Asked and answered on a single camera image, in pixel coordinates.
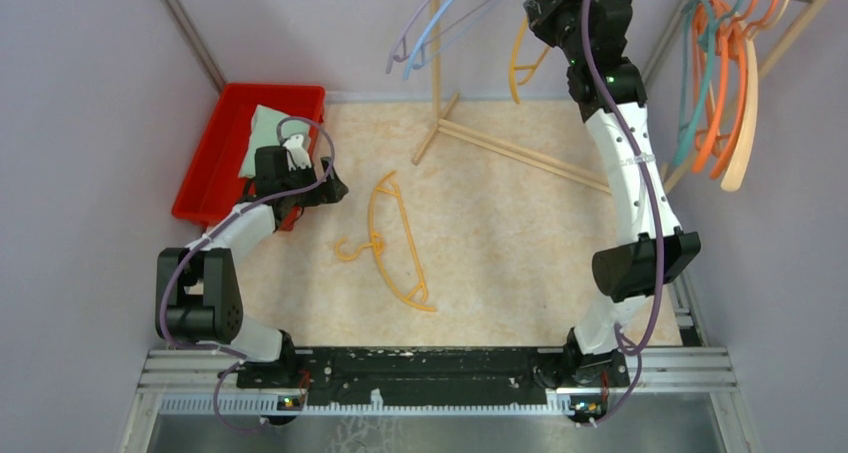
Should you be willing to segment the teal plastic hanger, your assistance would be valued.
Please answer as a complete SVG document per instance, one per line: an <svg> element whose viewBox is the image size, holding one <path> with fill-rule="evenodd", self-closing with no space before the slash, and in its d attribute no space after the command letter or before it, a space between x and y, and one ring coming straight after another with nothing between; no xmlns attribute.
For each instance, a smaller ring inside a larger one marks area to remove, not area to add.
<svg viewBox="0 0 848 453"><path fill-rule="evenodd" d="M689 0L682 9L682 85L677 147L672 165L681 167L691 158L696 172L713 155L724 112L727 79L732 58L744 50L730 41L735 19L747 0Z"/></svg>

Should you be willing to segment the orange plastic hanger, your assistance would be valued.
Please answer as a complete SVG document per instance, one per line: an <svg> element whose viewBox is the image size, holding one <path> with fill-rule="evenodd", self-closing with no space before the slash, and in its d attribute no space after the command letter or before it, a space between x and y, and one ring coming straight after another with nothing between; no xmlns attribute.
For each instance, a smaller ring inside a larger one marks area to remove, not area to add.
<svg viewBox="0 0 848 453"><path fill-rule="evenodd" d="M715 144L713 155L709 157L714 160L709 173L709 177L713 180L719 179L721 181L724 170L730 160L732 148L736 142L738 128L741 125L747 76L744 33L752 22L764 16L770 4L771 0L747 0L735 17L738 25L733 28L733 31L739 37L732 39L730 45L732 47L742 47L744 50L738 58L731 59L729 66L726 102L719 122L719 133L722 138Z"/></svg>
<svg viewBox="0 0 848 453"><path fill-rule="evenodd" d="M773 2L760 19L748 23L759 0L693 0L684 8L687 41L684 64L692 66L693 111L680 110L679 146L675 159L688 155L691 171L709 173L734 191L747 171L756 133L759 66L754 38L770 24Z"/></svg>

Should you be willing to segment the beige plastic hanger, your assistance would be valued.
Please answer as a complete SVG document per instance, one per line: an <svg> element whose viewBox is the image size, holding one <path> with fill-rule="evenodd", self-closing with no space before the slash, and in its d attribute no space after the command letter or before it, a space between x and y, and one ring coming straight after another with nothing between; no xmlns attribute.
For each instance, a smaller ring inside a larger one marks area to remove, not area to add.
<svg viewBox="0 0 848 453"><path fill-rule="evenodd" d="M736 142L721 178L720 187L725 192L736 192L741 188L754 146L759 116L760 87L759 62L754 41L761 31L773 28L780 21L788 8L789 2L790 0L771 0L764 16L752 22L744 33L747 73L744 108Z"/></svg>

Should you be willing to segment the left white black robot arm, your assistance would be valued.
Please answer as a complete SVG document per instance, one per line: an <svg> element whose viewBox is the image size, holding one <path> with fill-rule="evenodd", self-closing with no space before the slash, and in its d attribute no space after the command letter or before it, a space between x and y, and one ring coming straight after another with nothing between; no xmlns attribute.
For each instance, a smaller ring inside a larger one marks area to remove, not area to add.
<svg viewBox="0 0 848 453"><path fill-rule="evenodd" d="M225 218L197 240L162 250L157 258L157 334L179 349L233 356L237 369L260 371L277 387L300 375L291 336L246 313L237 266L295 211L336 204L349 189L335 157L313 164L295 146L256 150L254 175Z"/></svg>

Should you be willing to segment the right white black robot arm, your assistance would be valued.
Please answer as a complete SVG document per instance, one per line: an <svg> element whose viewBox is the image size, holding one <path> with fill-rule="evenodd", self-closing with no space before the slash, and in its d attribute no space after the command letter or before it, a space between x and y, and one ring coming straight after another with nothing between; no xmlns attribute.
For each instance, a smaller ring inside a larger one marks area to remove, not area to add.
<svg viewBox="0 0 848 453"><path fill-rule="evenodd" d="M647 93L624 54L633 0L527 0L529 30L568 61L571 99L600 153L616 214L614 247L595 253L598 294L570 329L561 357L540 365L547 386L588 386L620 376L646 348L663 287L700 252L699 235L670 206L648 131Z"/></svg>

